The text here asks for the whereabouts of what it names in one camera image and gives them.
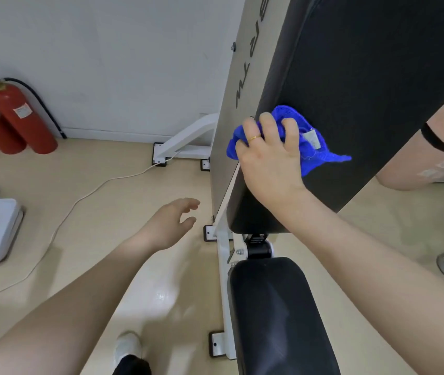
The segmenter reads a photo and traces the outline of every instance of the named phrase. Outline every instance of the right hand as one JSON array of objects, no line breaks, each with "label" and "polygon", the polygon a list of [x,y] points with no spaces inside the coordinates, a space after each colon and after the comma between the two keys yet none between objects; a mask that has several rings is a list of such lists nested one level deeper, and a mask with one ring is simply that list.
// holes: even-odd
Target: right hand
[{"label": "right hand", "polygon": [[300,171],[300,132],[293,118],[283,119],[286,141],[281,142],[274,117],[260,115],[263,135],[254,119],[243,122],[249,145],[242,140],[236,143],[236,152],[244,181],[255,198],[271,213],[286,208],[296,196],[306,191]]}]

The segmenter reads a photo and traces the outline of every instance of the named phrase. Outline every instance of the power cord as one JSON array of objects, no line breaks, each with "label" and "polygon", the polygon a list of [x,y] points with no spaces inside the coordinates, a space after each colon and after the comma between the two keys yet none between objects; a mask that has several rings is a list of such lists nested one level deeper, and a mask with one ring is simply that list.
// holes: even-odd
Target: power cord
[{"label": "power cord", "polygon": [[[178,155],[178,153],[174,154],[173,157],[168,158],[167,162],[169,162],[170,160],[172,160],[173,158],[175,158]],[[66,220],[68,219],[69,215],[71,214],[71,212],[73,212],[73,209],[75,209],[76,205],[80,202],[85,200],[87,197],[93,195],[95,192],[97,192],[99,189],[101,189],[105,184],[107,184],[108,182],[112,181],[112,180],[118,180],[118,179],[128,179],[130,177],[135,177],[135,176],[139,176],[142,175],[144,173],[146,173],[147,171],[149,171],[151,168],[156,167],[158,164],[160,163],[156,163],[153,164],[151,167],[146,168],[144,171],[140,172],[140,173],[136,173],[134,175],[128,175],[128,176],[119,176],[119,177],[112,177],[111,179],[107,179],[105,182],[103,182],[101,185],[99,185],[96,189],[94,189],[92,192],[90,192],[88,195],[85,195],[81,198],[79,198],[74,204],[73,206],[69,209],[69,212],[66,214],[66,216],[63,218],[63,220],[61,221],[61,223],[57,226],[57,228],[54,231],[54,234],[52,234],[52,237],[50,238],[50,242],[47,246],[47,249],[45,250],[45,252],[43,253],[42,257],[40,258],[40,260],[38,260],[38,262],[36,262],[35,266],[28,272],[28,274],[23,277],[21,280],[18,280],[15,283],[10,284],[9,286],[3,288],[2,290],[0,290],[0,293],[8,290],[9,288],[13,287],[14,285],[17,285],[19,283],[24,282],[28,277],[31,276],[31,274],[33,273],[33,271],[35,271],[35,269],[38,267],[38,265],[43,261],[43,259],[47,256],[48,252],[50,251],[50,247],[52,246],[52,244],[54,243],[54,240],[56,239],[57,233],[59,232],[59,229],[62,227],[62,225],[64,224],[64,222],[66,222]]]}]

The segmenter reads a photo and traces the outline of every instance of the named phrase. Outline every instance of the left hand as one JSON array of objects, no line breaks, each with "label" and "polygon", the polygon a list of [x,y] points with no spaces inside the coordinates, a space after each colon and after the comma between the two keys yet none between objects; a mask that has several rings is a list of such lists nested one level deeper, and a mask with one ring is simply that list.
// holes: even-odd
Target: left hand
[{"label": "left hand", "polygon": [[146,247],[152,253],[172,247],[196,222],[196,217],[189,217],[181,222],[182,214],[196,210],[199,205],[199,200],[188,197],[163,205],[142,229],[124,241],[123,245],[131,248]]}]

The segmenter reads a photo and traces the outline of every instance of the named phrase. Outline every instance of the fire extinguisher label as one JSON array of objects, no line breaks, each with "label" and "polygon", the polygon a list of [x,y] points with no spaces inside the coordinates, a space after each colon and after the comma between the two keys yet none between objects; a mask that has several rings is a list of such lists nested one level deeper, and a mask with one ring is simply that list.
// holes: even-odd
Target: fire extinguisher label
[{"label": "fire extinguisher label", "polygon": [[30,106],[26,103],[19,108],[14,109],[14,112],[17,114],[19,118],[26,118],[28,117],[33,111],[31,110]]}]

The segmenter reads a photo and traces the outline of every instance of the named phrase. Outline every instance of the beige floor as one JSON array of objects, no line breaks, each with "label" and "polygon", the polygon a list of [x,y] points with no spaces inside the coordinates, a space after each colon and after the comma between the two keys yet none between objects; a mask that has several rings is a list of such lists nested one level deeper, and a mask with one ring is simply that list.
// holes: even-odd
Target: beige floor
[{"label": "beige floor", "polygon": [[[16,198],[27,210],[13,251],[0,265],[0,289],[30,271],[76,199],[107,178],[142,171],[150,155],[150,145],[90,140],[61,141],[45,156],[0,153],[1,197]],[[111,182],[83,201],[33,275],[0,294],[0,336],[104,257],[165,201],[184,196],[202,201],[197,226],[139,272],[83,374],[110,375],[114,340],[128,329],[143,337],[155,375],[236,374],[234,361],[208,357],[207,334],[223,323],[216,246],[204,243],[201,235],[212,215],[210,177],[194,160],[174,159],[167,168]],[[404,193],[370,182],[341,214],[437,271],[435,255],[444,251],[443,185]],[[413,373],[305,247],[289,234],[274,239],[277,254],[304,270],[342,374]]]}]

